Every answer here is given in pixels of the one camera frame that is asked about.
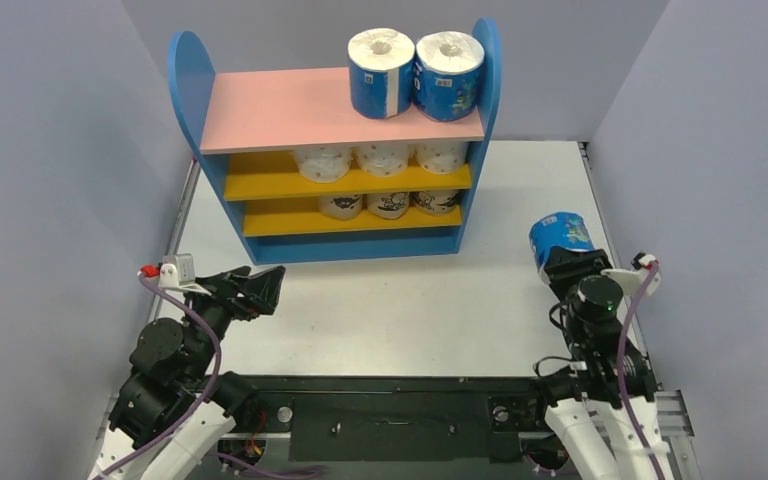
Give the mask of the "blue paper roll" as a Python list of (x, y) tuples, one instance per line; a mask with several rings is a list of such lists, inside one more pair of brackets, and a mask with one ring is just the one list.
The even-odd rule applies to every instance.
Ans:
[(442, 31), (416, 43), (414, 103), (429, 118), (452, 122), (477, 103), (485, 50), (472, 35)]
[(575, 253), (596, 250), (583, 217), (574, 212), (559, 211), (543, 217), (532, 225), (528, 239), (539, 278), (546, 285), (550, 284), (547, 269), (553, 248)]
[(353, 108), (371, 119), (388, 119), (412, 103), (415, 44), (391, 28), (373, 28), (348, 42), (349, 87)]

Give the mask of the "brown cartoon paper roll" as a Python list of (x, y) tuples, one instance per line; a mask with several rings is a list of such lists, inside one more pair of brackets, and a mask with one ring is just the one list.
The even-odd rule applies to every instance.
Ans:
[(442, 216), (450, 213), (459, 204), (460, 190), (423, 190), (411, 193), (412, 204), (419, 211)]

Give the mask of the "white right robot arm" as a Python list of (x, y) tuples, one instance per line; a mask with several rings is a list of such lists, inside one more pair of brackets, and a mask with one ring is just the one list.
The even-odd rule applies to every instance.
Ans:
[(583, 479), (672, 478), (656, 380), (629, 337), (639, 304), (661, 283), (658, 259), (641, 253), (616, 269), (603, 250), (553, 246), (542, 271), (570, 360), (525, 398), (526, 418), (551, 429)]

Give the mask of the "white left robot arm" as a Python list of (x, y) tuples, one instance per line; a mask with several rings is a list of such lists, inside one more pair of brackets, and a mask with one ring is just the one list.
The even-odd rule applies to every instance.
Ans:
[(255, 423), (257, 389), (221, 370), (221, 342), (232, 322), (274, 314), (285, 275), (283, 266), (207, 277), (171, 263), (140, 269), (139, 282), (182, 317), (139, 332), (91, 478), (183, 479), (222, 435)]

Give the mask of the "white floral paper roll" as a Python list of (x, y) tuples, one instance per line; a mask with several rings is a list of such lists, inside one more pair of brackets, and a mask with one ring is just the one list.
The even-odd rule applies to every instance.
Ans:
[(316, 183), (334, 183), (351, 166), (351, 148), (347, 146), (312, 146), (292, 151), (299, 173)]
[(353, 148), (359, 168), (376, 177), (401, 174), (409, 164), (411, 152), (406, 143), (363, 144)]
[(433, 141), (415, 144), (413, 149), (420, 167), (433, 174), (447, 175), (456, 172), (466, 163), (469, 143)]

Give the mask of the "blue pink yellow shelf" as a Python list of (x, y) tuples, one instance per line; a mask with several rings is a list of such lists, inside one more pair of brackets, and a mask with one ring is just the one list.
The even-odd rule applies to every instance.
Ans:
[[(387, 120), (366, 118), (349, 99), (345, 67), (219, 73), (197, 34), (170, 40), (167, 75), (182, 133), (249, 258), (257, 264), (322, 262), (455, 254), (499, 109), (502, 51), (497, 25), (475, 23), (485, 49), (485, 73), (476, 109), (454, 122), (437, 122), (415, 108)], [(465, 164), (445, 175), (410, 162), (382, 178), (352, 167), (332, 183), (298, 171), (299, 147), (414, 145), (459, 141)], [(322, 214), (318, 198), (337, 194), (454, 190), (450, 212), (433, 216), (410, 207), (397, 219), (362, 211), (350, 220)]]

